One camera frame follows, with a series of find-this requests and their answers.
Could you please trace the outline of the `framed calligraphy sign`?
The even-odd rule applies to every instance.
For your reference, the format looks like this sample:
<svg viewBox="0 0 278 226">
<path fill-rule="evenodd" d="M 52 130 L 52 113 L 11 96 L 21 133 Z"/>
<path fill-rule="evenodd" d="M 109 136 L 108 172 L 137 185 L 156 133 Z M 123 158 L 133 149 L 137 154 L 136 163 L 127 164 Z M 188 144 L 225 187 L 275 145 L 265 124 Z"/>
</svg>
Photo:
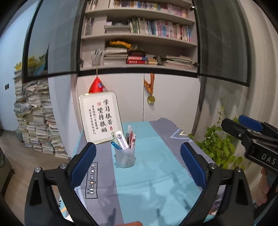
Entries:
<svg viewBox="0 0 278 226">
<path fill-rule="evenodd" d="M 116 94 L 113 91 L 79 96 L 81 119 L 87 142 L 100 144 L 123 131 Z"/>
</svg>

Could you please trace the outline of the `stacked books on shelf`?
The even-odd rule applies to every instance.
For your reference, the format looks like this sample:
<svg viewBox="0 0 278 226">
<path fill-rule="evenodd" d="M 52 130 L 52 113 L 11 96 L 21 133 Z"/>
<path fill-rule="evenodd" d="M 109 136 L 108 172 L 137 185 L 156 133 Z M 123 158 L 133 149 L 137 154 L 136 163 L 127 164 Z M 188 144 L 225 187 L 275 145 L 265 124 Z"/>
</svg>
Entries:
<svg viewBox="0 0 278 226">
<path fill-rule="evenodd" d="M 148 64 L 165 67 L 192 69 L 192 57 L 184 48 L 128 43 L 122 40 L 111 40 L 103 51 L 104 66 L 123 64 Z"/>
</svg>

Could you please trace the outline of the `grey bookshelf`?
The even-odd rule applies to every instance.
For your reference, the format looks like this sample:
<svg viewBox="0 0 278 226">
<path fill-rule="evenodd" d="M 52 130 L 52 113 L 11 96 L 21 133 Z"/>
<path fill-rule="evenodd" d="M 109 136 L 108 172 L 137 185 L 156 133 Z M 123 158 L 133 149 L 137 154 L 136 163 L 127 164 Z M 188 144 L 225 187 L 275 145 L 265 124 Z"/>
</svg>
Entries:
<svg viewBox="0 0 278 226">
<path fill-rule="evenodd" d="M 189 25 L 191 41 L 155 35 L 131 33 L 127 20 L 132 17 L 146 20 L 166 20 Z M 81 32 L 80 69 L 94 73 L 153 72 L 182 74 L 197 72 L 197 28 L 192 1 L 87 1 Z M 148 64 L 104 66 L 103 51 L 107 42 L 122 40 L 128 43 L 184 48 L 192 57 L 192 69 Z"/>
</svg>

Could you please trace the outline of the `stack of papers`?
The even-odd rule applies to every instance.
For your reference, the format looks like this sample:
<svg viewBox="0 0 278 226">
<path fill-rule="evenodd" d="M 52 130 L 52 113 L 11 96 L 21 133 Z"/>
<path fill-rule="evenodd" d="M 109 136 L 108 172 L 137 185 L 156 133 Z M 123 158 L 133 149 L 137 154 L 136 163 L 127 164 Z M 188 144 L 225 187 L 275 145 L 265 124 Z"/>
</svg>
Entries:
<svg viewBox="0 0 278 226">
<path fill-rule="evenodd" d="M 23 83 L 22 62 L 15 65 L 14 112 L 26 147 L 58 158 L 68 154 L 58 132 L 48 79 Z"/>
</svg>

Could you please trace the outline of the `green white pen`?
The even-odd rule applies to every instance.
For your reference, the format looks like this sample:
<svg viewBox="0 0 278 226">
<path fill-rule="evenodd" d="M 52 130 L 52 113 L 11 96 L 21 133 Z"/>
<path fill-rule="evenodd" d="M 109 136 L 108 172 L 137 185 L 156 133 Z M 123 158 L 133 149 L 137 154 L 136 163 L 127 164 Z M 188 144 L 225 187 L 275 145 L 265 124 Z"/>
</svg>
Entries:
<svg viewBox="0 0 278 226">
<path fill-rule="evenodd" d="M 111 136 L 112 136 L 112 138 L 113 138 L 113 141 L 116 143 L 116 144 L 119 144 L 118 143 L 118 140 L 117 140 L 117 137 L 116 137 L 116 135 L 115 135 L 115 133 L 112 131 L 111 132 Z"/>
</svg>

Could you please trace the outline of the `gold medal with ribbon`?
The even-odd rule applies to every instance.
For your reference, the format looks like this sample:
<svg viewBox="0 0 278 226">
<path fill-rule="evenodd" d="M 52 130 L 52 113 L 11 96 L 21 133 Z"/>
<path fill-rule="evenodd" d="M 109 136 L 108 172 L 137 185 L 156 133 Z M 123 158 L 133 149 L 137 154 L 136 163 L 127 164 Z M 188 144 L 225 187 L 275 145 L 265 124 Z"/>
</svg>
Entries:
<svg viewBox="0 0 278 226">
<path fill-rule="evenodd" d="M 149 96 L 147 97 L 147 102 L 149 104 L 154 104 L 156 99 L 153 96 L 153 92 L 154 92 L 154 82 L 155 82 L 155 74 L 154 73 L 150 73 L 150 82 L 147 82 L 146 80 L 144 80 L 144 87 L 147 89 Z"/>
</svg>

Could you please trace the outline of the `green potted plant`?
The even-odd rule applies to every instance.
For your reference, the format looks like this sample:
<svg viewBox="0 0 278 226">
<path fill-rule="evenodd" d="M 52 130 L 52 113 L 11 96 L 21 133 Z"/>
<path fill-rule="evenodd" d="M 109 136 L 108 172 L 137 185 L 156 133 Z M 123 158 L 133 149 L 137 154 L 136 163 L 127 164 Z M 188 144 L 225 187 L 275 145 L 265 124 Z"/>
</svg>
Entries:
<svg viewBox="0 0 278 226">
<path fill-rule="evenodd" d="M 188 136 L 221 169 L 235 169 L 236 167 L 246 169 L 248 166 L 247 159 L 241 155 L 235 155 L 236 139 L 232 135 L 224 132 L 221 127 L 225 116 L 224 110 L 224 104 L 221 104 L 217 122 L 206 128 L 206 133 L 202 141 L 196 140 L 192 134 L 188 134 Z"/>
</svg>

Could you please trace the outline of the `red pen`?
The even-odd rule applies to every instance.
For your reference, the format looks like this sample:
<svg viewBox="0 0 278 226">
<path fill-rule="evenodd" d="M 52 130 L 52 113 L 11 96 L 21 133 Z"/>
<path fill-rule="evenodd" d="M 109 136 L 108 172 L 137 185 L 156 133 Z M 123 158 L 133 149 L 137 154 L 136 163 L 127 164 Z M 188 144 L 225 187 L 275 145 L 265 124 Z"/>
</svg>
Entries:
<svg viewBox="0 0 278 226">
<path fill-rule="evenodd" d="M 130 132 L 129 132 L 129 145 L 130 145 L 130 148 L 132 147 L 132 139 L 133 139 L 133 130 L 131 128 Z"/>
</svg>

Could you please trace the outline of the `purple white correction tape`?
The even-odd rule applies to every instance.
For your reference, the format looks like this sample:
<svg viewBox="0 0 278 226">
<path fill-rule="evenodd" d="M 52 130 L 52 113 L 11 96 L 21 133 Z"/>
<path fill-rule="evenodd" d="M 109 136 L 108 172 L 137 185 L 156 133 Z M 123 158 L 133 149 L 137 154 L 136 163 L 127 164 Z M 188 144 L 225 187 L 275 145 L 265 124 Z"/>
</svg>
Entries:
<svg viewBox="0 0 278 226">
<path fill-rule="evenodd" d="M 118 131 L 115 133 L 115 135 L 116 135 L 116 138 L 117 138 L 118 143 L 119 143 L 120 147 L 122 148 L 122 150 L 128 149 L 129 145 L 128 145 L 123 133 L 121 131 Z"/>
</svg>

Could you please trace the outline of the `translucent plastic pen cup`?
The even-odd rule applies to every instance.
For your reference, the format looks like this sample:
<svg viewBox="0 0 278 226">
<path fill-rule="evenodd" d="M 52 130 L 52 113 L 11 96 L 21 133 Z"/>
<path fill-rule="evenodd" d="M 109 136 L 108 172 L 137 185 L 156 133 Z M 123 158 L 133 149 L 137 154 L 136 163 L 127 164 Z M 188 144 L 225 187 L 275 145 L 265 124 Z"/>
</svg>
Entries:
<svg viewBox="0 0 278 226">
<path fill-rule="evenodd" d="M 119 167 L 125 169 L 130 168 L 135 164 L 135 146 L 124 150 L 114 148 L 114 150 L 115 160 Z"/>
</svg>

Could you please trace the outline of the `blue pen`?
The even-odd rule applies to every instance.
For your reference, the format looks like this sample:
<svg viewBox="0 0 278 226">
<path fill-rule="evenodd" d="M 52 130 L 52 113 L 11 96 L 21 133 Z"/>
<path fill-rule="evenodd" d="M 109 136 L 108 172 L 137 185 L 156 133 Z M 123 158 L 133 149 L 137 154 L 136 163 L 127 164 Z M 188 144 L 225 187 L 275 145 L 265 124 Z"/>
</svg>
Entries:
<svg viewBox="0 0 278 226">
<path fill-rule="evenodd" d="M 115 143 L 114 141 L 111 141 L 111 145 L 118 150 L 122 150 L 122 148 L 117 143 Z"/>
</svg>

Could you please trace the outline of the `red hanging pouch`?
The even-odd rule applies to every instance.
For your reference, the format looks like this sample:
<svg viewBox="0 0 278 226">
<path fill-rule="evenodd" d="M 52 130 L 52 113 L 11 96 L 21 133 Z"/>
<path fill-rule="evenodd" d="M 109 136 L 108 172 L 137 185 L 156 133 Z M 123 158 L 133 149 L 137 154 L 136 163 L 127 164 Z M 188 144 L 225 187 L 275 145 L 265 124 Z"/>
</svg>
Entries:
<svg viewBox="0 0 278 226">
<path fill-rule="evenodd" d="M 102 81 L 100 80 L 100 78 L 97 76 L 89 88 L 89 93 L 99 93 L 99 92 L 107 92 L 107 89 L 102 83 Z"/>
</svg>

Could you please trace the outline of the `floral patterned pen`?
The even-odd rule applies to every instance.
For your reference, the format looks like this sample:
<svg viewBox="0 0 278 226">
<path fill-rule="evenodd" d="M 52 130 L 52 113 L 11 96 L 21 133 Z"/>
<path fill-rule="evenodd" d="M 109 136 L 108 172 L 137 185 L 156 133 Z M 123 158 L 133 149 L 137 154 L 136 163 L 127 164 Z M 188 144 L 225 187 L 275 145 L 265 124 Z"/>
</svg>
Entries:
<svg viewBox="0 0 278 226">
<path fill-rule="evenodd" d="M 132 142 L 131 142 L 131 145 L 130 145 L 131 148 L 133 148 L 135 146 L 136 137 L 137 137 L 136 134 L 134 134 L 133 137 L 132 137 Z"/>
</svg>

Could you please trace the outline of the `row of books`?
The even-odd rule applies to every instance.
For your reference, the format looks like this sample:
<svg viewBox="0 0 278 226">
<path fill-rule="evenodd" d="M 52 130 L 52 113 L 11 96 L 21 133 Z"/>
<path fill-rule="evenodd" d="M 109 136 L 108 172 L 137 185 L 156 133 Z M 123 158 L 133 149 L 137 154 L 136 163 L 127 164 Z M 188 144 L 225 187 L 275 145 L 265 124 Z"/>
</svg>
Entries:
<svg viewBox="0 0 278 226">
<path fill-rule="evenodd" d="M 155 35 L 175 38 L 182 41 L 191 41 L 189 25 L 180 25 L 166 20 L 146 20 L 145 18 L 132 17 L 127 20 L 131 33 Z"/>
</svg>

